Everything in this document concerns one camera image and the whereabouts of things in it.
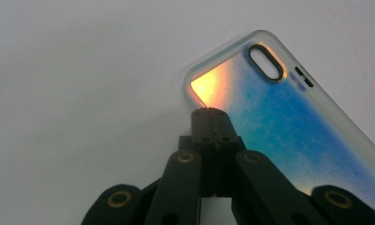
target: camera cutout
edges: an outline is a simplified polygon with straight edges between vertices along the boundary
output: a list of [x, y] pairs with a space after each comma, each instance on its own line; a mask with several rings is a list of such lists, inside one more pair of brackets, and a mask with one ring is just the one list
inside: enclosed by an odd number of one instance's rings
[[262, 45], [253, 45], [248, 49], [249, 57], [263, 76], [273, 82], [283, 78], [283, 69], [278, 60]]

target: clamp jaw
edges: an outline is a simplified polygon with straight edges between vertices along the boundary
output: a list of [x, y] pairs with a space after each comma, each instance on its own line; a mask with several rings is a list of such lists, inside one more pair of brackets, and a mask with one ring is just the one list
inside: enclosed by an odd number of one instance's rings
[[202, 108], [160, 179], [107, 189], [82, 225], [200, 224], [201, 198], [213, 196], [232, 198], [239, 225], [375, 224], [375, 211], [345, 189], [297, 190], [267, 156], [246, 149], [228, 114]]

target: white surface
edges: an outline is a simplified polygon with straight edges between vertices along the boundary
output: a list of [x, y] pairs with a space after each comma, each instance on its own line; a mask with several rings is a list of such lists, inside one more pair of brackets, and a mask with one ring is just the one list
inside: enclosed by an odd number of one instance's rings
[[[0, 224], [80, 224], [189, 134], [182, 69], [274, 33], [375, 143], [375, 1], [0, 1]], [[235, 224], [205, 201], [202, 224]]]

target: clear phone case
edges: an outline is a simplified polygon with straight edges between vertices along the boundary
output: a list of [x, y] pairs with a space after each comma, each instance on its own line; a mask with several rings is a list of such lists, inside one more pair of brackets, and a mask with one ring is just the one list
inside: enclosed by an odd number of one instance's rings
[[375, 209], [375, 145], [273, 34], [253, 32], [206, 57], [184, 86], [193, 106], [228, 113], [247, 148], [269, 156], [296, 188], [338, 186]]

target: blue gradient pattern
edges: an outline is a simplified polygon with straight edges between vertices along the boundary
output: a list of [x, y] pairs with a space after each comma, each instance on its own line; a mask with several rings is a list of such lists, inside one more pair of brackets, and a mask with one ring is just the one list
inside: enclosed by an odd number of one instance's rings
[[217, 82], [228, 81], [233, 87], [228, 86], [228, 93], [215, 87], [226, 97], [204, 103], [229, 114], [248, 149], [269, 156], [307, 194], [314, 187], [334, 185], [375, 208], [375, 177], [314, 109], [305, 95], [309, 87], [299, 75], [290, 72], [282, 82], [268, 81], [244, 53], [222, 67], [227, 72], [219, 72], [223, 77]]

